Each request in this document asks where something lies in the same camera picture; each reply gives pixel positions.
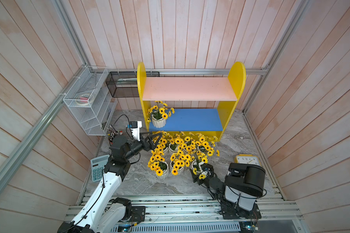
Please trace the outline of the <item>sunflower pot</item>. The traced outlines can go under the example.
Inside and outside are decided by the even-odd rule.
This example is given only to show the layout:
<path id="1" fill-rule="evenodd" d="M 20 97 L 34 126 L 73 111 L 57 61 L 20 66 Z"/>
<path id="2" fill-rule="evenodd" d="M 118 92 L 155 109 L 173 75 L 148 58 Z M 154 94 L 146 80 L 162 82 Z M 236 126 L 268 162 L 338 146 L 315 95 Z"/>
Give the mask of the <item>sunflower pot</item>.
<path id="1" fill-rule="evenodd" d="M 152 123 L 156 128 L 163 128 L 167 119 L 175 113 L 175 109 L 173 107 L 168 108 L 167 103 L 163 101 L 155 101 L 155 103 L 147 110 L 146 122 Z"/>
<path id="2" fill-rule="evenodd" d="M 201 167 L 202 165 L 207 164 L 207 162 L 207 156 L 205 154 L 201 154 L 191 163 L 190 172 L 194 182 L 204 180 L 208 176 L 208 171 Z"/>
<path id="3" fill-rule="evenodd" d="M 168 134 L 168 143 L 169 143 L 168 147 L 171 153 L 178 152 L 182 142 L 183 142 L 182 138 L 180 137 L 179 134 L 176 134 L 176 133 Z"/>
<path id="4" fill-rule="evenodd" d="M 196 144 L 194 142 L 194 134 L 192 132 L 180 132 L 180 137 L 183 140 L 181 148 L 184 153 L 193 155 L 196 152 Z"/>
<path id="5" fill-rule="evenodd" d="M 198 137 L 198 140 L 195 142 L 196 147 L 196 155 L 198 157 L 200 156 L 209 156 L 212 157 L 214 155 L 220 156 L 220 151 L 216 148 L 216 143 L 218 141 L 217 136 L 208 137 L 201 133 L 196 134 Z"/>
<path id="6" fill-rule="evenodd" d="M 191 156 L 189 154 L 185 154 L 183 151 L 178 151 L 171 155 L 170 157 L 170 166 L 171 173 L 174 176 L 182 173 L 185 168 L 190 166 Z"/>
<path id="7" fill-rule="evenodd" d="M 166 163 L 165 158 L 159 154 L 154 154 L 150 157 L 148 168 L 160 179 L 164 180 L 169 175 L 169 166 Z"/>
<path id="8" fill-rule="evenodd" d="M 161 156 L 166 156 L 169 151 L 168 143 L 168 133 L 165 131 L 158 131 L 156 133 L 162 133 L 162 138 L 157 145 L 155 150 L 151 150 L 152 155 L 160 154 Z"/>

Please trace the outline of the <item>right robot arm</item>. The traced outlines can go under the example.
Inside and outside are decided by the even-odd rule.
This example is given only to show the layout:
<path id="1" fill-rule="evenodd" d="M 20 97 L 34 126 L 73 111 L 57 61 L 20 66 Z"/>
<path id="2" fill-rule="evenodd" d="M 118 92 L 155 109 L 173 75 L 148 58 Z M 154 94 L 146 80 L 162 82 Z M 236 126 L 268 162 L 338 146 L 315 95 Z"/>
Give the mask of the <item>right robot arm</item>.
<path id="1" fill-rule="evenodd" d="M 207 189 L 222 211 L 241 216 L 257 208 L 256 200 L 265 196 L 266 171 L 259 165 L 231 163 L 224 181 L 218 178 L 214 167 L 204 162 L 193 162 L 190 168 L 193 182 Z"/>

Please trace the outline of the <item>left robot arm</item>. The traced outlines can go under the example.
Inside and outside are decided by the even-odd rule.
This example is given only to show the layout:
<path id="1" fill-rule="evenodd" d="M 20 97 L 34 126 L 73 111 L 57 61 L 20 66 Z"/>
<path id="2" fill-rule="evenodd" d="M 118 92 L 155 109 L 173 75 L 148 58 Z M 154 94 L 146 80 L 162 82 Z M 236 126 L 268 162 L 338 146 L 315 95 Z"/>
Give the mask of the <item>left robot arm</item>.
<path id="1" fill-rule="evenodd" d="M 63 222 L 60 233 L 109 233 L 119 222 L 136 226 L 145 220 L 145 207 L 133 207 L 126 198 L 112 198 L 131 167 L 130 158 L 142 150 L 154 150 L 161 133 L 144 132 L 138 139 L 114 137 L 102 178 L 82 210 L 69 223 Z"/>

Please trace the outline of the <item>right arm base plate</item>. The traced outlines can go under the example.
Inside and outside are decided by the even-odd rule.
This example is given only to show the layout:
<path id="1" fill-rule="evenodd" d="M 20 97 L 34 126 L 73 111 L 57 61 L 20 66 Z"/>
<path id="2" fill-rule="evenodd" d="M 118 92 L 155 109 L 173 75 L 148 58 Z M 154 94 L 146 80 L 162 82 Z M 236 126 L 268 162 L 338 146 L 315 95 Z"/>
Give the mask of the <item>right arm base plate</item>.
<path id="1" fill-rule="evenodd" d="M 236 203 L 221 203 L 221 210 L 219 214 L 223 216 L 223 219 L 261 219 L 261 213 L 258 209 L 258 205 L 255 203 L 251 211 L 245 210 L 238 206 Z"/>

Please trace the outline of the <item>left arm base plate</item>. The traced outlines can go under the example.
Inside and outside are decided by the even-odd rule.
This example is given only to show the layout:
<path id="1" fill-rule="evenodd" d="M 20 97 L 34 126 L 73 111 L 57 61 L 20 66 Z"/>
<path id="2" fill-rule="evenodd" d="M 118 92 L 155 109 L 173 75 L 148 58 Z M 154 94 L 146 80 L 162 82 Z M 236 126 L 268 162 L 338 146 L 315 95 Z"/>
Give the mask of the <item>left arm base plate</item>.
<path id="1" fill-rule="evenodd" d="M 119 222 L 143 222 L 145 221 L 145 206 L 127 206 L 123 219 Z"/>

